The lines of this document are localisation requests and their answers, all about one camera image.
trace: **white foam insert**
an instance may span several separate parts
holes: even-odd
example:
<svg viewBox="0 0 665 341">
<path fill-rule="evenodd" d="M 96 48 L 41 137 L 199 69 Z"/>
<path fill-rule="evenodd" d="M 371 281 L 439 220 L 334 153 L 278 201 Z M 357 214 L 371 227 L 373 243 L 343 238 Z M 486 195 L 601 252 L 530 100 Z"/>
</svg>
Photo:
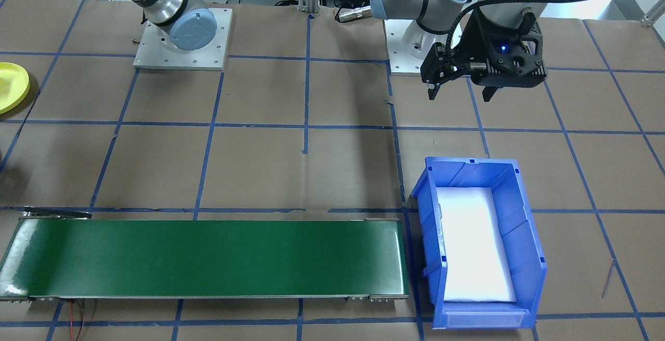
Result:
<svg viewBox="0 0 665 341">
<path fill-rule="evenodd" d="M 490 188 L 437 187 L 448 264 L 445 301 L 515 301 Z"/>
</svg>

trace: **green conveyor belt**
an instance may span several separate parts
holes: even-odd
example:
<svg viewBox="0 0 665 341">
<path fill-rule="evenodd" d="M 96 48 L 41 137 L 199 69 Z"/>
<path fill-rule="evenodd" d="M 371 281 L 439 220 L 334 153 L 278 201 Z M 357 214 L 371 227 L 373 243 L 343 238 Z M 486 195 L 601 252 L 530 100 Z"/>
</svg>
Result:
<svg viewBox="0 0 665 341">
<path fill-rule="evenodd" d="M 401 223 L 19 221 L 0 300 L 408 296 Z"/>
</svg>

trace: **yellow plate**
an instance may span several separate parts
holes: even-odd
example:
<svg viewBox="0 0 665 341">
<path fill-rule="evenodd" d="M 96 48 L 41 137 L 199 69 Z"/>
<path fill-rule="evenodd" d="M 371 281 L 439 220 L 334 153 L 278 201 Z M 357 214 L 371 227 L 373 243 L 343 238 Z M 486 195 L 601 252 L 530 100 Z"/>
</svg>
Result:
<svg viewBox="0 0 665 341">
<path fill-rule="evenodd" d="M 0 114 L 16 107 L 28 95 L 27 71 L 12 62 L 0 62 Z"/>
</svg>

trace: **blue storage bin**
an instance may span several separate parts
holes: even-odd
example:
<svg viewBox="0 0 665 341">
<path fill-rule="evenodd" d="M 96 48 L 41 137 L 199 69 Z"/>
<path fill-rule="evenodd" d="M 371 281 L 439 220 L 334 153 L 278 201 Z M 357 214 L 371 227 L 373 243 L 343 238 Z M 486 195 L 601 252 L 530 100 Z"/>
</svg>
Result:
<svg viewBox="0 0 665 341">
<path fill-rule="evenodd" d="M 515 301 L 444 301 L 448 262 L 437 188 L 490 188 L 498 234 L 506 252 Z M 433 329 L 534 327 L 547 264 L 517 161 L 511 159 L 425 158 L 411 192 L 418 199 L 423 231 Z"/>
</svg>

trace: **aluminum base plate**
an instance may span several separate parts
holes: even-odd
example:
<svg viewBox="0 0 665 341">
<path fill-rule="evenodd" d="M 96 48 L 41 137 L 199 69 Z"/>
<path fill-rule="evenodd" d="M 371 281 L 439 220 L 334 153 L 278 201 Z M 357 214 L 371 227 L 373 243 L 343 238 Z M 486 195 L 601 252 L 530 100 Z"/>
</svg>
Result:
<svg viewBox="0 0 665 341">
<path fill-rule="evenodd" d="M 134 66 L 145 69 L 223 71 L 233 10 L 211 8 L 210 11 L 217 20 L 217 34 L 205 47 L 194 51 L 178 49 L 168 35 L 148 22 L 136 52 Z"/>
<path fill-rule="evenodd" d="M 390 57 L 390 74 L 396 76 L 420 76 L 422 59 L 409 54 L 406 43 L 402 40 L 406 28 L 413 20 L 385 20 L 385 44 L 388 46 Z M 455 46 L 461 38 L 461 28 L 455 29 L 452 45 Z"/>
</svg>

